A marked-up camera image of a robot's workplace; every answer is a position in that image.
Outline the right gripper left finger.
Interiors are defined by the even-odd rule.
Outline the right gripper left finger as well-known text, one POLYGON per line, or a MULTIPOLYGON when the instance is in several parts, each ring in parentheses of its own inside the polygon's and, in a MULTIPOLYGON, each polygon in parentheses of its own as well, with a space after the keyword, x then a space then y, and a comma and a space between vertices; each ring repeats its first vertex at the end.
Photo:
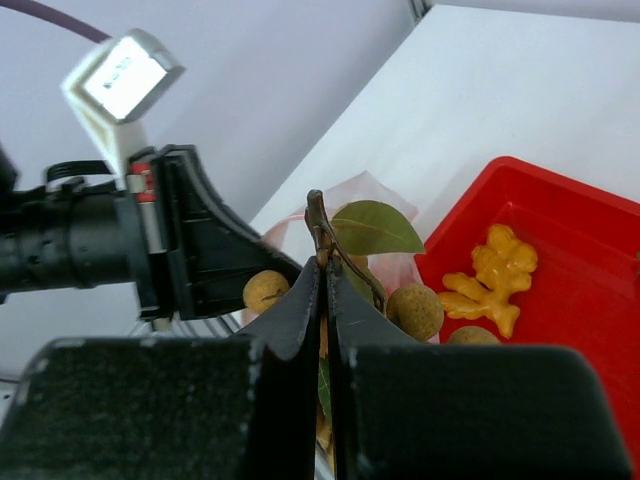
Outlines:
POLYGON ((5 479, 310 479, 320 271, 225 339, 62 338, 1 428, 5 479))

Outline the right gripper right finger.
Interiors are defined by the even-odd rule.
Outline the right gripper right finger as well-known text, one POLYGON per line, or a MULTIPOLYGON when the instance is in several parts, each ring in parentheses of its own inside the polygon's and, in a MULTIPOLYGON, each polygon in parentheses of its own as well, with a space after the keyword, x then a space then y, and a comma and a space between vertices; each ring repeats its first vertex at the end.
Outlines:
POLYGON ((553 346, 422 344, 326 270, 340 479, 629 479, 601 383, 553 346))

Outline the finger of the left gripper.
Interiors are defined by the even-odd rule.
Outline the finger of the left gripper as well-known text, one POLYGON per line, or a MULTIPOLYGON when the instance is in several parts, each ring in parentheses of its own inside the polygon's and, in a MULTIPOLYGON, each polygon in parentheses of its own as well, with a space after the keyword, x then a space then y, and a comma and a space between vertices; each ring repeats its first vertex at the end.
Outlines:
POLYGON ((263 270, 289 283, 301 271, 223 201, 193 145, 168 145, 159 152, 159 226, 174 310, 183 320, 241 309, 244 286, 263 270))

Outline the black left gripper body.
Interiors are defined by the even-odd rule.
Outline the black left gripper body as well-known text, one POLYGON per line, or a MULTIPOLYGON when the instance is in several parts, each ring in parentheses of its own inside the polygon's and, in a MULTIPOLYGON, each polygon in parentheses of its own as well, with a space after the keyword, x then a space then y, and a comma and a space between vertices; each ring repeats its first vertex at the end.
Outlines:
POLYGON ((1 296, 132 283, 142 320, 173 314, 166 262, 149 247, 135 193, 109 174, 103 160, 55 164, 43 185, 16 188, 18 172, 1 159, 1 296))

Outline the clear pink-dotted zip bag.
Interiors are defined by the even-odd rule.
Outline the clear pink-dotted zip bag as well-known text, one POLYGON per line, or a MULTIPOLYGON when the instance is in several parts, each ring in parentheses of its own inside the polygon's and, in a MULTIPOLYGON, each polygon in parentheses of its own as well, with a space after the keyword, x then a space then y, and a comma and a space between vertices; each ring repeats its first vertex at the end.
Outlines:
POLYGON ((425 248, 411 220, 417 209, 367 172, 323 193, 324 210, 341 252, 328 306, 345 320, 385 317, 419 342, 437 343, 444 311, 419 278, 414 256, 425 248))

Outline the orange ginger root piece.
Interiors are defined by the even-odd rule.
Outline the orange ginger root piece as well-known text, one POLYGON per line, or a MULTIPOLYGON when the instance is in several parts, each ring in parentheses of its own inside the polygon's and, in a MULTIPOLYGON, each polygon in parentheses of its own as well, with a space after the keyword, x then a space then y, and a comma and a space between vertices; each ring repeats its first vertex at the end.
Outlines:
POLYGON ((538 266, 536 250, 520 240, 511 227, 492 225, 486 242, 471 252, 474 273, 447 273, 446 288, 438 294, 442 307, 452 319, 491 320, 504 338, 511 338, 521 309, 510 302, 516 293, 532 286, 538 266))

